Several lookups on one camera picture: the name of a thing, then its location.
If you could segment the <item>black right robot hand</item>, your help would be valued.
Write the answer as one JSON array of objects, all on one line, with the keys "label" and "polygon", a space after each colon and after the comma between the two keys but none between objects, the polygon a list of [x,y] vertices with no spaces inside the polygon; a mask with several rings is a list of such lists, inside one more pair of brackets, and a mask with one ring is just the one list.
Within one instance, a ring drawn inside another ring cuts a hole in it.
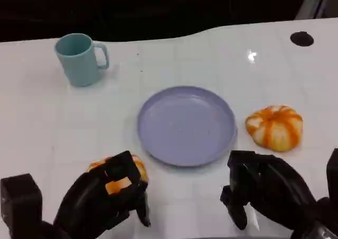
[{"label": "black right robot hand", "polygon": [[316,200],[302,176],[281,158],[233,150],[228,167],[230,184],[223,187],[220,201],[240,230],[248,224],[247,204],[290,230],[300,228],[315,209]]}]

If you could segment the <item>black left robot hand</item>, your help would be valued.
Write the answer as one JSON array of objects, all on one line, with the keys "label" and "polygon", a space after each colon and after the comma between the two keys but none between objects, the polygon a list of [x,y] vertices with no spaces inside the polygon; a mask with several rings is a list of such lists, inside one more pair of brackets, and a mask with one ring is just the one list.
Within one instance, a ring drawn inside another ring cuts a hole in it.
[{"label": "black left robot hand", "polygon": [[65,194],[53,224],[70,238],[98,238],[136,211],[150,227],[147,186],[146,167],[130,151],[93,162]]}]

